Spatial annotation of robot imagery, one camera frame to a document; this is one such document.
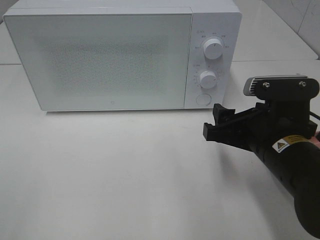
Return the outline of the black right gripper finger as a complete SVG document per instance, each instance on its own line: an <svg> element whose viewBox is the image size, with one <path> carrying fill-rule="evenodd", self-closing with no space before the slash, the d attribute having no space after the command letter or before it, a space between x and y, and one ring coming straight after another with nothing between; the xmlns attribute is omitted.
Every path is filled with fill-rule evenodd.
<svg viewBox="0 0 320 240"><path fill-rule="evenodd" d="M247 120L250 117L254 117L259 112L260 111L254 107L236 113L235 109L225 108L219 103L215 103L213 105L212 110L215 125L229 124L233 122Z"/></svg>
<svg viewBox="0 0 320 240"><path fill-rule="evenodd" d="M226 145L243 145L243 120L243 117L230 118L228 121L216 125L205 122L203 125L203 136L208 142L217 142Z"/></svg>

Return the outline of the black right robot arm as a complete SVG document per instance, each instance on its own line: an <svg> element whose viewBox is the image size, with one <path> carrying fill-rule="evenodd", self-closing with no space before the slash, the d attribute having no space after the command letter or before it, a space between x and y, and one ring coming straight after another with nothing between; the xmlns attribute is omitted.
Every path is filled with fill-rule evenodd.
<svg viewBox="0 0 320 240"><path fill-rule="evenodd" d="M254 153L292 195L302 227L320 237L320 149L311 138L310 100L258 102L242 112L216 103L215 124L204 123L206 141Z"/></svg>

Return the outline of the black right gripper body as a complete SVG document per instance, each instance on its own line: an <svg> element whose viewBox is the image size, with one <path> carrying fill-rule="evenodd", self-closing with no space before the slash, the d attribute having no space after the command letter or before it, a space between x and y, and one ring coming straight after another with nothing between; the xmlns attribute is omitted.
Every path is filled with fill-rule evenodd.
<svg viewBox="0 0 320 240"><path fill-rule="evenodd" d="M266 100L255 107L238 112L244 137L250 150L259 158L283 137L299 135L309 140L318 125L310 120L310 100Z"/></svg>

